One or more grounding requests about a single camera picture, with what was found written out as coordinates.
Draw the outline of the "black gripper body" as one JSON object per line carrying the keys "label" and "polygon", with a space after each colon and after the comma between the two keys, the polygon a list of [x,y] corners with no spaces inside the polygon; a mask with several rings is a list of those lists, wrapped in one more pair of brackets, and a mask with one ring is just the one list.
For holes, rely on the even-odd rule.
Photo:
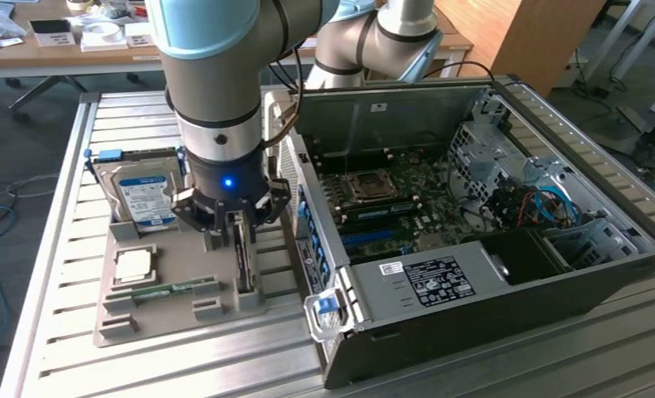
{"label": "black gripper body", "polygon": [[215,211],[222,202],[227,211],[239,210],[242,200],[259,210],[271,208],[268,179],[263,170],[263,151],[252,151],[239,159],[219,162],[187,152],[194,188],[192,197],[204,211]]}

